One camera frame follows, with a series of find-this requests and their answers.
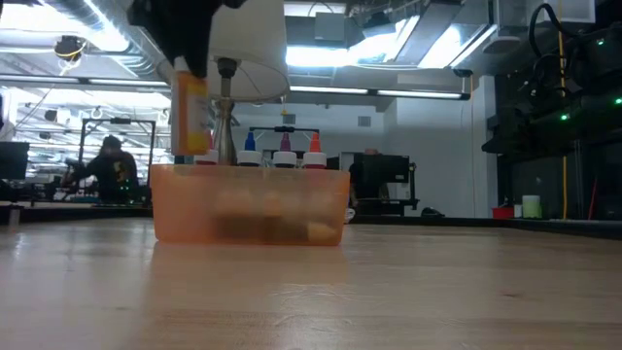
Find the large red food colouring bottle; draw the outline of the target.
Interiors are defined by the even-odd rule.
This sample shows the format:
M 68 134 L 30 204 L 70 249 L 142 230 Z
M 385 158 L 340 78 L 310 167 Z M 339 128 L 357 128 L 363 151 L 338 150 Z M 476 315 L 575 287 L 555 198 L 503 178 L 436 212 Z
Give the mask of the large red food colouring bottle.
M 310 140 L 309 149 L 303 155 L 302 166 L 310 169 L 325 169 L 327 155 L 322 152 L 320 136 L 315 132 Z

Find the orange translucent plastic bin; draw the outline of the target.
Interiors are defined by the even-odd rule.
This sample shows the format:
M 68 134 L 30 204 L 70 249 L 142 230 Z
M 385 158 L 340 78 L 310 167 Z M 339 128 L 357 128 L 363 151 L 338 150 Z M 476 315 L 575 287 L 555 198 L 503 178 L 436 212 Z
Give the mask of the orange translucent plastic bin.
M 165 243 L 337 246 L 349 181 L 338 170 L 155 165 L 155 237 Z

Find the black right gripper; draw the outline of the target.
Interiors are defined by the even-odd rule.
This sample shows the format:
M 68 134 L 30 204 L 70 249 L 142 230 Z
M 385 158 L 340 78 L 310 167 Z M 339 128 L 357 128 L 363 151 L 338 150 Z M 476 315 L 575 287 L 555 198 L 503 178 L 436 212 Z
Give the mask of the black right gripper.
M 549 146 L 580 138 L 596 138 L 622 129 L 622 89 L 581 94 L 558 111 L 528 119 L 517 131 L 516 125 L 514 108 L 499 109 L 486 121 L 487 130 L 492 135 L 481 150 L 495 155 L 512 153 L 514 133 L 522 145 Z

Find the black monitor on stand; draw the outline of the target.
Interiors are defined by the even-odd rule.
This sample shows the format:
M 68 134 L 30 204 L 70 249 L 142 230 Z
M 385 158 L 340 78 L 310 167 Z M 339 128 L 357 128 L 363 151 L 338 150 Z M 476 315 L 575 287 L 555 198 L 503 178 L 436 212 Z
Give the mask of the black monitor on stand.
M 365 197 L 360 200 L 371 215 L 404 217 L 406 209 L 416 210 L 419 199 L 415 192 L 414 162 L 408 156 L 362 155 L 363 180 L 367 185 L 408 185 L 406 198 Z

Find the large yellow food colouring bottle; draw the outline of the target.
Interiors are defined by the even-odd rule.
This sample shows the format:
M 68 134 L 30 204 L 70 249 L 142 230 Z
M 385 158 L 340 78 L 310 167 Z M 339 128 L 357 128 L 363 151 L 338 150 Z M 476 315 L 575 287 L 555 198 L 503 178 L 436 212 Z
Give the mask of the large yellow food colouring bottle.
M 208 153 L 208 86 L 195 77 L 186 60 L 174 59 L 171 105 L 171 150 L 174 156 L 202 156 Z

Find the pale green container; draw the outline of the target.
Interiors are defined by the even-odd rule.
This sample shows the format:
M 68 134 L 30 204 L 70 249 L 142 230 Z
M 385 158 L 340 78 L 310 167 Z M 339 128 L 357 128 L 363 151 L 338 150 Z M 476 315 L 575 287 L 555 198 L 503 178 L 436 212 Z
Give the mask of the pale green container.
M 526 194 L 522 196 L 522 217 L 524 219 L 540 219 L 542 217 L 539 195 Z

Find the person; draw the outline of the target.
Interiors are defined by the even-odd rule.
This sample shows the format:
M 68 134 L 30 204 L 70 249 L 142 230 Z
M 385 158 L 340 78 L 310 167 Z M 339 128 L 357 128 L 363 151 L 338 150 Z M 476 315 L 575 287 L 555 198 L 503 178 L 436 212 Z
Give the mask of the person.
M 364 161 L 365 156 L 379 156 L 377 149 L 366 149 L 354 159 L 349 167 L 350 190 L 349 200 L 352 208 L 357 208 L 362 199 L 387 199 L 388 188 L 381 181 L 377 167 L 368 165 Z
M 106 136 L 98 155 L 87 165 L 78 163 L 73 172 L 63 177 L 61 185 L 68 187 L 91 176 L 96 178 L 102 203 L 127 204 L 134 200 L 138 189 L 136 161 L 121 148 L 119 138 Z

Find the black background monitor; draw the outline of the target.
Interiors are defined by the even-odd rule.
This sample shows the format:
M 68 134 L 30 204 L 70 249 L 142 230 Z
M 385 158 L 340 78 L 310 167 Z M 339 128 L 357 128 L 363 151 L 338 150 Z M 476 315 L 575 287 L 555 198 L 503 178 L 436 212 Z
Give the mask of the black background monitor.
M 0 142 L 0 179 L 25 179 L 29 148 L 26 142 Z

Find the large purple food colouring bottle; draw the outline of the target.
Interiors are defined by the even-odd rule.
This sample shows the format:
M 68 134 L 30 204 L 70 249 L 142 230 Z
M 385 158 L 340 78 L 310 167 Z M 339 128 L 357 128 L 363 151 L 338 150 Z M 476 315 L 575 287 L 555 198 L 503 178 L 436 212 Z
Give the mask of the large purple food colouring bottle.
M 292 151 L 288 133 L 284 133 L 280 142 L 280 149 L 273 153 L 272 163 L 278 168 L 296 168 L 297 154 Z

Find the large blue food colouring bottle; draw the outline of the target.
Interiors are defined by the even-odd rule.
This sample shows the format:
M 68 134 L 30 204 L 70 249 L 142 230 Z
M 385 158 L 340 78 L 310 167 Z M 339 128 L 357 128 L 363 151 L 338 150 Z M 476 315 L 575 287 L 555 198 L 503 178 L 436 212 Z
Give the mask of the large blue food colouring bottle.
M 244 148 L 237 154 L 237 164 L 247 167 L 260 167 L 262 165 L 262 154 L 256 149 L 253 131 L 248 132 L 244 142 Z

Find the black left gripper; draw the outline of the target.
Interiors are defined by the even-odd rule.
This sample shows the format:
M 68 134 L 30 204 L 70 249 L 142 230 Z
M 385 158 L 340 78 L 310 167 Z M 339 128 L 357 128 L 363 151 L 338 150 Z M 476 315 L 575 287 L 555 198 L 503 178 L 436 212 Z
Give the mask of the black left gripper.
M 150 31 L 164 30 L 162 51 L 171 64 L 182 58 L 197 78 L 207 77 L 211 24 L 233 0 L 133 0 L 128 21 Z

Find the long ceiling light bar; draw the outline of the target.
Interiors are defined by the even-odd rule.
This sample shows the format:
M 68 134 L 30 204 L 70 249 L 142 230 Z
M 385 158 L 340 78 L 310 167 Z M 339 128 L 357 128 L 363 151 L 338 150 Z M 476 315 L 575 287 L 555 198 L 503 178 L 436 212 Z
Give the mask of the long ceiling light bar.
M 0 74 L 0 86 L 16 88 L 109 90 L 123 92 L 168 93 L 171 91 L 171 87 L 166 82 L 161 81 L 18 74 Z
M 355 87 L 314 87 L 314 86 L 290 86 L 291 92 L 306 92 L 319 94 L 344 94 L 366 95 L 396 98 L 419 98 L 419 99 L 443 99 L 443 100 L 469 100 L 470 94 L 464 92 L 442 92 L 426 90 L 398 90 L 398 89 L 373 89 Z

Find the white shade silver table lamp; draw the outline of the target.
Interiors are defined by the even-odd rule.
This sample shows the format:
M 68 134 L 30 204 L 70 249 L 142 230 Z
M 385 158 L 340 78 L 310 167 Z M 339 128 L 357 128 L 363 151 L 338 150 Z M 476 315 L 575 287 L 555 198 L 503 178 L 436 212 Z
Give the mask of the white shade silver table lamp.
M 232 112 L 239 102 L 288 93 L 283 0 L 233 0 L 213 16 L 207 60 L 208 126 L 219 163 L 232 165 Z

